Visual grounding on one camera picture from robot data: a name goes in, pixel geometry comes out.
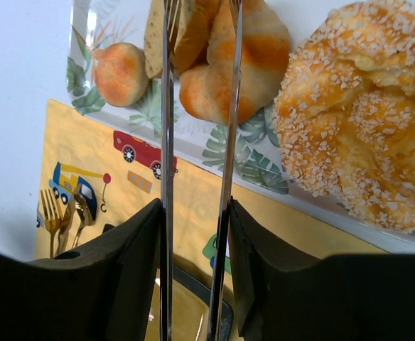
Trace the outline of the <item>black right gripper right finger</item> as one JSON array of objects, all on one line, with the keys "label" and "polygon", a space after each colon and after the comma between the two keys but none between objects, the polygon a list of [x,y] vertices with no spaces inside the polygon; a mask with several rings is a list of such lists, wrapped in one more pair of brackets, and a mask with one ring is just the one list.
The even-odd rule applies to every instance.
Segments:
[{"label": "black right gripper right finger", "polygon": [[230,261],[246,340],[415,340],[415,254],[311,256],[237,201]]}]

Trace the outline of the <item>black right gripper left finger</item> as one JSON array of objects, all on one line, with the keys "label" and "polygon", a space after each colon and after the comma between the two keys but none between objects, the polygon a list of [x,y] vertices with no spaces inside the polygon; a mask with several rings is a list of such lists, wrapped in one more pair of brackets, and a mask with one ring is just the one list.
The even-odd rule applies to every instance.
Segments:
[{"label": "black right gripper left finger", "polygon": [[162,204],[53,259],[0,255],[0,340],[142,340]]}]

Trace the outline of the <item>sliced bread piece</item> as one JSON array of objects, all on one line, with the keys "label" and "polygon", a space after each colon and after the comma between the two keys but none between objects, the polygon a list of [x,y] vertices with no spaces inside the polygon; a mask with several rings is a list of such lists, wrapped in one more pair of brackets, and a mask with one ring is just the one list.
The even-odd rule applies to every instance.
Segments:
[{"label": "sliced bread piece", "polygon": [[[217,1],[182,1],[178,35],[174,48],[174,69],[181,74],[196,60],[210,36],[210,27]],[[144,34],[145,69],[149,78],[157,78],[162,73],[162,1],[152,1]]]}]

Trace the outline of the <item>metal tongs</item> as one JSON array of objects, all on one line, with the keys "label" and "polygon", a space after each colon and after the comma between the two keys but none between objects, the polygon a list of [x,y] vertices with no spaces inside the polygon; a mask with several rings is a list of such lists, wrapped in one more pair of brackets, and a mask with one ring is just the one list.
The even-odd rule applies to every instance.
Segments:
[{"label": "metal tongs", "polygon": [[[163,222],[161,224],[160,250],[160,339],[172,339],[173,307],[173,56],[180,22],[180,2],[164,1],[162,31],[161,76],[161,201]],[[232,174],[235,156],[237,117],[241,82],[243,2],[231,1],[230,12],[235,31],[235,55],[232,72],[231,98],[225,161],[222,175],[222,191],[217,222],[217,244],[210,291],[207,339],[220,339],[222,294],[224,283],[227,234],[230,223]]]}]

